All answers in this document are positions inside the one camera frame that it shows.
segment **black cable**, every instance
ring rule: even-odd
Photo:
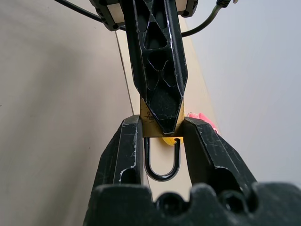
[[[73,3],[69,2],[69,1],[66,1],[66,0],[55,0],[55,1],[74,10],[75,12],[78,12],[78,13],[80,13],[84,16],[87,16],[93,20],[103,23],[103,20],[100,18],[100,16],[90,13],[89,11],[86,11],[85,9],[78,7],[77,5],[74,5]],[[126,30],[126,28],[123,26],[121,26],[120,29],[123,31]]]
[[[216,17],[217,13],[220,11],[222,7],[219,5],[216,5],[211,14],[209,15],[209,17],[199,26],[197,26],[196,28],[193,28],[189,31],[186,32],[182,32],[182,38],[193,35],[195,33],[198,33],[199,31],[203,30],[205,27],[207,27]]]

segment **white wall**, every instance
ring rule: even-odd
[[[131,114],[114,32],[53,0],[0,0],[1,226],[81,226]]]
[[[199,1],[188,27],[210,14]],[[239,0],[192,37],[224,138],[259,181],[301,182],[301,1]]]

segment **yellow object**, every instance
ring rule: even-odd
[[[162,139],[165,141],[165,143],[167,143],[170,146],[174,146],[175,145],[175,140],[174,139],[180,139],[181,144],[184,143],[183,137],[163,137]]]

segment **pink object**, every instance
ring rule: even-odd
[[[194,113],[189,112],[188,117],[204,120],[205,122],[209,123],[212,126],[212,128],[214,129],[215,132],[218,133],[216,126],[203,113],[194,114]]]

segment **cable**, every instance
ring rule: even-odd
[[[182,38],[193,35],[195,33],[198,33],[199,31],[203,30],[205,27],[207,27],[216,17],[217,13],[220,11],[220,9],[222,8],[222,6],[216,5],[211,14],[209,15],[209,17],[199,26],[197,26],[196,28],[193,28],[189,31],[186,32],[182,32]]]
[[[85,9],[78,7],[77,5],[74,5],[73,3],[71,3],[67,0],[55,0],[55,1],[62,4],[63,6],[66,6],[70,9],[74,10],[75,12],[78,12],[78,13],[80,13],[84,16],[87,16],[93,20],[103,23],[103,20],[100,18],[100,16],[90,13],[89,11],[86,11]],[[124,26],[121,26],[120,29],[123,31],[126,30],[126,28]]]

